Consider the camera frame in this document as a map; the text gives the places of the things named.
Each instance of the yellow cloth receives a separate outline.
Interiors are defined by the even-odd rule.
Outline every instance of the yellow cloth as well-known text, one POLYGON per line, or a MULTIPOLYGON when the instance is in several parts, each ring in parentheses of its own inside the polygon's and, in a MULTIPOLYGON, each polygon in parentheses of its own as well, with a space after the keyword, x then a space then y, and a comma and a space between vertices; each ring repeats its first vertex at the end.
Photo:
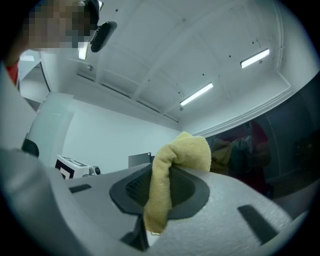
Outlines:
POLYGON ((215 139, 212 145, 211 169, 210 172, 227 175, 228 162, 231 156, 231 143, 215 139))
POLYGON ((211 152, 206 139, 182 132, 155 155, 149 200, 143 213, 145 228, 151 232, 161 234, 167 225, 168 211, 172 208, 169 179, 172 164, 209 172, 211 152))

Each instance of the fluorescent light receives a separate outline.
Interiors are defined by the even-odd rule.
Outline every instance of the fluorescent light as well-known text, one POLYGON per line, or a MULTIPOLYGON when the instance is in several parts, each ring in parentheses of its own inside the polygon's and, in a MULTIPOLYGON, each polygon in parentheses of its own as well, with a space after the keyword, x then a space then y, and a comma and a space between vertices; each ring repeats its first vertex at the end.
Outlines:
POLYGON ((33 57, 32 55, 21 55, 20 56, 20 60, 24 61, 24 62, 34 62, 35 61, 35 57, 33 57))
POLYGON ((195 98, 198 98, 200 95, 204 94, 205 92, 209 91, 211 88, 213 88, 214 85, 211 83, 209 83, 207 86, 205 86, 204 88, 202 88, 201 90, 197 91, 195 94, 191 95, 189 98, 185 99, 184 101, 182 101, 180 103, 181 106, 184 106, 186 104, 188 104, 190 101, 193 101, 195 98))
POLYGON ((261 52, 259 52, 258 54, 244 60, 244 61, 241 61, 241 67, 244 69, 245 67, 251 65, 252 63, 255 63, 259 60, 261 60, 262 58, 268 56, 270 53, 270 50, 269 49, 266 49, 266 50, 263 50, 261 52))
POLYGON ((102 6, 104 6, 104 3, 101 1, 98 1, 98 2, 99 2, 99 12, 101 12, 101 9, 102 9, 102 6))
POLYGON ((85 60, 87 58, 88 48, 89 48, 89 42, 84 42, 83 47, 78 49, 79 59, 85 60))

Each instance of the red object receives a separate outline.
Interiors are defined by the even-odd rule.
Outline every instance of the red object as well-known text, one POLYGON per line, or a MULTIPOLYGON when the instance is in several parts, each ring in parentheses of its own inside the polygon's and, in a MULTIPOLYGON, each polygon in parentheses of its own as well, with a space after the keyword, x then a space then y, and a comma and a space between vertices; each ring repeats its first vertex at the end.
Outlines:
MULTIPOLYGON (((219 137, 219 139, 223 141, 233 142, 237 139, 241 139, 249 136, 246 127, 244 125, 240 125, 232 130, 230 130, 232 135, 227 135, 226 137, 219 137)), ((261 143, 268 142, 268 137, 264 131, 264 129, 255 121, 251 121, 251 135, 252 135, 252 144, 253 144, 253 152, 256 151, 256 148, 261 143)), ((268 186, 265 180, 265 174, 263 168, 255 168, 248 173, 237 174, 233 176, 243 183, 247 184, 254 190, 259 193, 265 195, 268 190, 268 186)))
POLYGON ((13 66, 7 66, 6 70, 14 84, 14 86, 17 86, 18 83, 18 61, 13 66))

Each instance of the white ceiling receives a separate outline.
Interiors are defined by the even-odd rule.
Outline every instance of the white ceiling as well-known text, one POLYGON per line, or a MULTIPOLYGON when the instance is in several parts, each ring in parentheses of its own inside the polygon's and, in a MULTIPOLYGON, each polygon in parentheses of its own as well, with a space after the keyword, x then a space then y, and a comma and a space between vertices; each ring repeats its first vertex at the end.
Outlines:
POLYGON ((252 78, 277 65, 281 34, 273 1, 102 1, 99 23, 115 21, 116 31, 85 61, 75 51, 67 57, 79 62, 78 74, 175 120, 234 102, 256 86, 252 78), (266 48, 270 55, 261 64, 241 68, 266 48), (183 99, 210 82, 213 89, 180 111, 183 99))

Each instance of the person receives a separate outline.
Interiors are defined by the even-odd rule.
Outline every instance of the person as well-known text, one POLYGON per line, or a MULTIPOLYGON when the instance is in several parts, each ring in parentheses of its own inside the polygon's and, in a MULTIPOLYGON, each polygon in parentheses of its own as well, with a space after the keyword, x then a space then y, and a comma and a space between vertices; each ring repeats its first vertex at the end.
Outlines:
POLYGON ((234 142, 239 139, 251 136, 252 157, 254 167, 245 167, 243 172, 229 170, 229 176, 236 178, 261 194, 272 197, 272 187, 266 183, 264 167, 271 162, 269 139, 264 129, 254 120, 239 125, 229 131, 219 134, 218 138, 225 142, 234 142))
POLYGON ((18 90, 18 63, 23 52, 77 48, 78 42, 87 42, 94 34, 99 20, 97 0, 42 0, 26 9, 29 12, 25 17, 19 17, 22 23, 3 58, 18 90))

